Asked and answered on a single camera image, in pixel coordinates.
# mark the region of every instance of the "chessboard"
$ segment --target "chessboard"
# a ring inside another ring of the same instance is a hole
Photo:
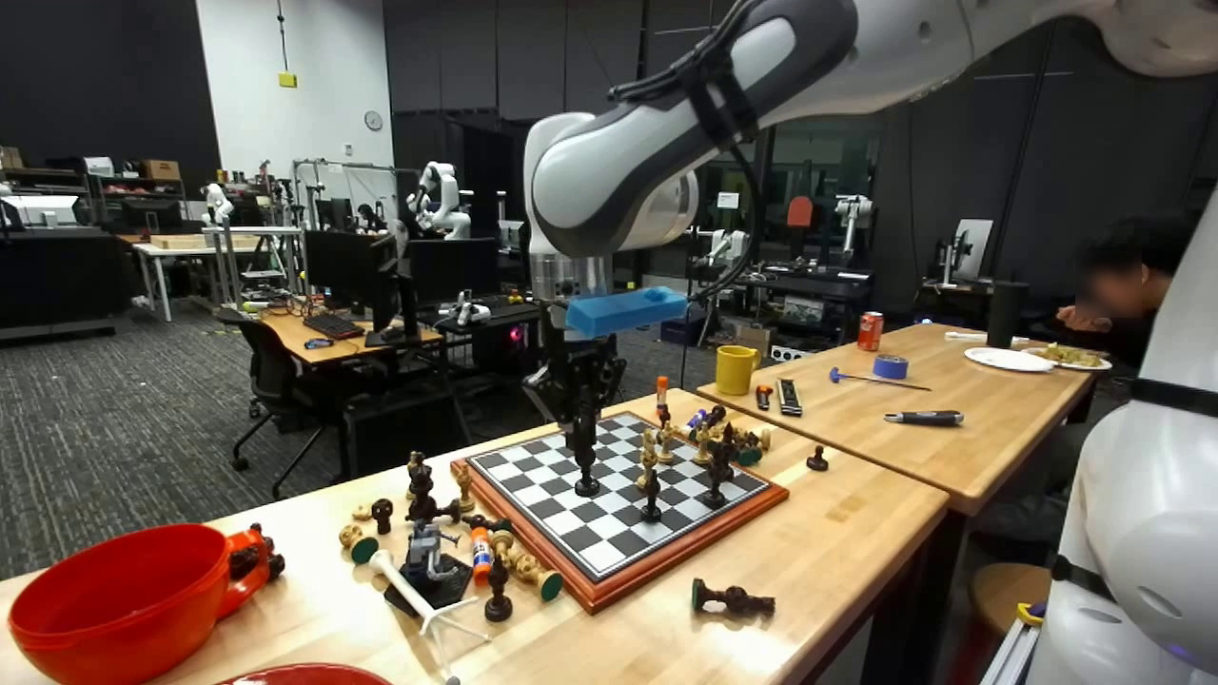
[[[726,502],[708,504],[708,473],[696,465],[696,446],[669,434],[673,459],[654,466],[663,522],[642,522],[646,497],[637,488],[642,431],[654,426],[630,409],[603,419],[593,446],[598,494],[589,497],[574,494],[579,465],[561,431],[467,457],[471,494],[494,517],[505,517],[541,563],[563,575],[587,611],[790,497],[786,488],[739,473],[719,483]]]

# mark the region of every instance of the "wooden chessboard frame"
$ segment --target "wooden chessboard frame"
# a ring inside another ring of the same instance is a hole
[[[654,575],[678,568],[681,560],[696,554],[700,547],[724,541],[726,531],[741,528],[748,522],[762,517],[764,509],[781,504],[790,497],[790,488],[777,488],[762,475],[752,473],[752,479],[759,479],[762,488],[736,502],[724,504],[719,513],[711,513],[708,522],[693,523],[688,531],[665,541],[663,547],[653,547],[646,554],[631,560],[630,568],[604,575],[604,577],[589,577],[579,560],[571,560],[563,551],[563,545],[555,545],[546,528],[535,523],[535,517],[512,497],[503,494],[481,466],[467,466],[467,489],[503,522],[512,522],[519,545],[527,545],[546,568],[554,568],[555,575],[563,575],[566,594],[587,608],[598,611],[604,603],[612,603],[617,596],[631,594],[637,584],[653,583]]]

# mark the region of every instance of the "cup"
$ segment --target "cup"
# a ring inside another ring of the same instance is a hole
[[[1012,344],[1022,329],[1024,289],[1024,282],[994,282],[986,344]]]
[[[716,386],[719,395],[752,395],[759,370],[759,344],[719,344],[716,351]]]

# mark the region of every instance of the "black chair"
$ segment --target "black chair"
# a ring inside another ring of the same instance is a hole
[[[283,344],[283,338],[258,322],[258,320],[236,320],[245,343],[253,344],[253,384],[254,384],[254,409],[258,422],[245,431],[233,440],[233,466],[245,473],[253,459],[245,457],[245,446],[268,426],[268,422],[306,422],[316,426],[308,440],[297,450],[297,457],[278,473],[269,483],[269,497],[283,497],[283,483],[302,466],[302,459],[311,451],[311,446],[338,426],[343,431],[343,405],[348,393],[330,393],[328,379],[297,374],[297,356]]]

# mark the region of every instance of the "red bowl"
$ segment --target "red bowl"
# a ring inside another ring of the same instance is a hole
[[[268,682],[268,685],[390,685],[386,677],[343,667],[343,660],[287,660],[269,668],[245,673],[236,682]]]
[[[55,682],[148,682],[197,650],[230,588],[230,537],[159,523],[42,571],[9,626]]]

